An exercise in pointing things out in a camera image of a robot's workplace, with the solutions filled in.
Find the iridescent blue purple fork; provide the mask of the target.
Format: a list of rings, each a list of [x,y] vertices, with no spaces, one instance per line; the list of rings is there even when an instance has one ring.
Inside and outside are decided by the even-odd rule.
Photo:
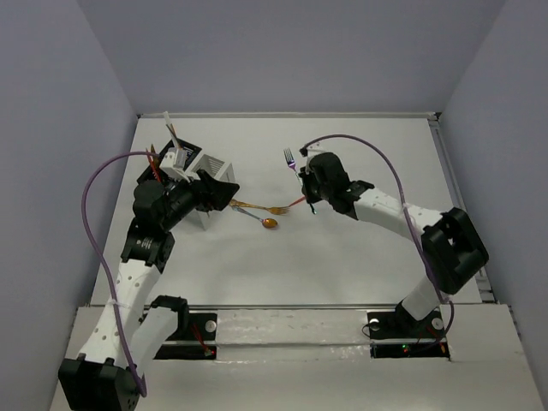
[[[316,214],[317,214],[316,209],[315,209],[314,206],[308,201],[306,195],[305,195],[304,192],[303,192],[304,183],[303,183],[302,178],[301,178],[300,175],[299,175],[299,170],[298,170],[298,168],[297,168],[297,164],[296,164],[296,161],[295,161],[295,158],[294,158],[294,156],[293,156],[292,151],[291,151],[289,148],[284,148],[284,149],[283,149],[283,155],[284,155],[285,162],[286,162],[287,166],[288,166],[291,170],[293,170],[296,179],[298,180],[298,182],[299,182],[300,185],[301,185],[302,200],[303,200],[303,201],[306,201],[306,203],[308,204],[308,206],[309,206],[310,209],[311,209],[312,214],[313,214],[313,215],[316,215]]]

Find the gold knife black handle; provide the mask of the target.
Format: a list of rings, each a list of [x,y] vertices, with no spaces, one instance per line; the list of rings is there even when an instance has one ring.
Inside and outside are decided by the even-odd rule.
[[[158,170],[159,165],[161,164],[161,157],[157,154],[157,151],[153,144],[150,145],[150,153],[152,154],[152,161],[154,163],[154,167]]]

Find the orange plastic knife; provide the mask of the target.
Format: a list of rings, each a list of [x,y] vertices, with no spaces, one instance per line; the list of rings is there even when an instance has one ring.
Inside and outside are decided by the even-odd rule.
[[[154,167],[154,163],[152,161],[152,154],[150,153],[150,150],[146,149],[146,157],[155,180],[158,182],[162,182],[162,178],[160,174],[158,173],[158,170]]]

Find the orange chopstick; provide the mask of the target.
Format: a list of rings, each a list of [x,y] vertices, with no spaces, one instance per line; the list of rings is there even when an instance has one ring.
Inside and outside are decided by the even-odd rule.
[[[176,131],[175,131],[175,128],[174,128],[173,124],[167,125],[167,127],[170,131],[171,139],[173,141],[174,148],[176,148],[177,150],[182,149],[182,146],[180,145],[180,143],[177,139]]]

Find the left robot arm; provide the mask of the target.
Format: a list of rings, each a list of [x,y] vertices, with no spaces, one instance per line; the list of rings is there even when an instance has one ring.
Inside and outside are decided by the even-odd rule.
[[[161,295],[145,307],[175,246],[171,230],[191,211],[223,210],[238,189],[205,170],[194,179],[146,180],[134,189],[134,218],[117,274],[106,272],[110,299],[78,356],[64,359],[58,371],[71,409],[133,410],[147,395],[146,369],[168,337],[189,328],[181,297]]]

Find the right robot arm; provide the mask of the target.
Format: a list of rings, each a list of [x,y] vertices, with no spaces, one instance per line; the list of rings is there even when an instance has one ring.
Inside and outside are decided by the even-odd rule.
[[[430,210],[394,198],[369,182],[352,181],[333,152],[307,157],[299,177],[309,205],[323,200],[335,212],[387,229],[418,248],[426,274],[396,305],[390,321],[405,336],[420,331],[426,317],[489,261],[479,233],[461,208]]]

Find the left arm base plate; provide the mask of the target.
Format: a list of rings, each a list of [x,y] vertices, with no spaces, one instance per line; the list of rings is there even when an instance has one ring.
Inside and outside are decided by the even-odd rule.
[[[190,312],[187,325],[178,325],[156,353],[155,360],[215,360],[217,314]]]

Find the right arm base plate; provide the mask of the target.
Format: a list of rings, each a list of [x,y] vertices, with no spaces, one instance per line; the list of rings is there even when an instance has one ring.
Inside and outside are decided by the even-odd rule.
[[[373,359],[450,358],[439,310],[409,327],[398,325],[392,311],[368,312],[361,331]]]

